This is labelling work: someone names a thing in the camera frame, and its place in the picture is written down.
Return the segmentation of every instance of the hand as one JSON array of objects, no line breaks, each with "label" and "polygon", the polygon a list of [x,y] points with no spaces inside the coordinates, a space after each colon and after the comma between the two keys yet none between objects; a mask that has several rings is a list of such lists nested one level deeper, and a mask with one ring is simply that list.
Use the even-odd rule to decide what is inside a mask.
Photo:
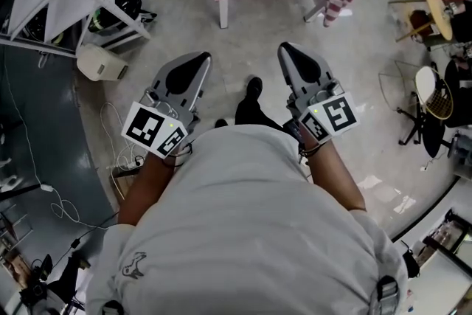
[{"label": "hand", "polygon": [[303,142],[305,143],[305,150],[310,150],[311,148],[315,148],[319,143],[316,139],[313,138],[310,131],[306,129],[304,125],[299,123],[300,133],[303,138]]}]

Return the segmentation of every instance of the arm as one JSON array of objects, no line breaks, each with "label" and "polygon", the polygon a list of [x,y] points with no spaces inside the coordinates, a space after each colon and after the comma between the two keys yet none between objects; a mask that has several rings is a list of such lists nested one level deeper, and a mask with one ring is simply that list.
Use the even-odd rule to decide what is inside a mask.
[{"label": "arm", "polygon": [[[306,149],[318,145],[305,128],[301,127],[300,131]],[[364,197],[338,155],[333,141],[326,142],[315,155],[308,158],[308,165],[314,184],[326,190],[347,210],[365,211]]]},{"label": "arm", "polygon": [[118,224],[136,226],[139,219],[160,198],[173,174],[176,158],[164,161],[149,153],[146,162],[131,185],[124,202],[119,208]]}]

